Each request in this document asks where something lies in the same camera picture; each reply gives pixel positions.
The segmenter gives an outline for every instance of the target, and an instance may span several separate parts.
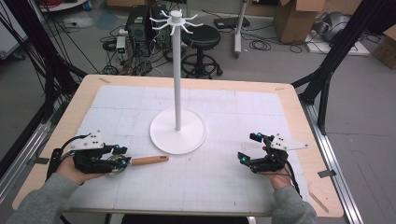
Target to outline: black stool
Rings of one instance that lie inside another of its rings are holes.
[[[187,34],[183,32],[181,40],[193,49],[197,49],[196,54],[190,54],[183,58],[181,61],[181,69],[187,74],[186,77],[206,77],[210,76],[215,70],[217,70],[217,75],[221,76],[223,71],[221,70],[219,64],[216,60],[209,55],[204,54],[204,50],[213,49],[220,42],[220,33],[215,28],[202,25],[198,27],[189,26],[187,28],[192,34]],[[188,59],[191,57],[196,57],[196,63],[189,62]],[[204,58],[207,58],[209,63],[204,62]],[[187,69],[185,65],[190,65],[193,68]]]

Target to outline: wooden handle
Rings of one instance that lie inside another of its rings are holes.
[[[156,156],[156,157],[144,157],[144,158],[136,158],[131,159],[131,165],[144,165],[144,164],[152,164],[162,161],[169,161],[168,156]]]

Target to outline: round white base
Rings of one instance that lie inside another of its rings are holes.
[[[165,110],[151,122],[152,142],[162,151],[170,154],[184,154],[194,151],[206,138],[204,120],[190,110],[181,110],[181,130],[176,130],[175,110]]]

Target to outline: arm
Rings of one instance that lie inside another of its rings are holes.
[[[41,189],[30,192],[7,223],[57,223],[62,212],[69,209],[68,200],[78,186],[102,174],[83,174],[67,157]]]
[[[311,204],[304,202],[291,185],[285,169],[263,173],[268,177],[275,192],[276,210],[273,213],[274,224],[317,223],[317,213]]]

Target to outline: person's hand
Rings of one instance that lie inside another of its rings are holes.
[[[59,165],[58,169],[56,170],[56,173],[59,175],[63,175],[73,182],[75,182],[78,185],[81,185],[84,183],[84,181],[89,180],[89,179],[94,179],[100,176],[103,176],[105,174],[84,174],[80,170],[76,169],[73,157],[68,156],[66,157],[61,165]]]
[[[265,175],[270,180],[273,189],[283,189],[290,186],[291,180],[289,173],[290,169],[287,164],[285,165],[285,168],[275,172],[261,172],[262,175]]]

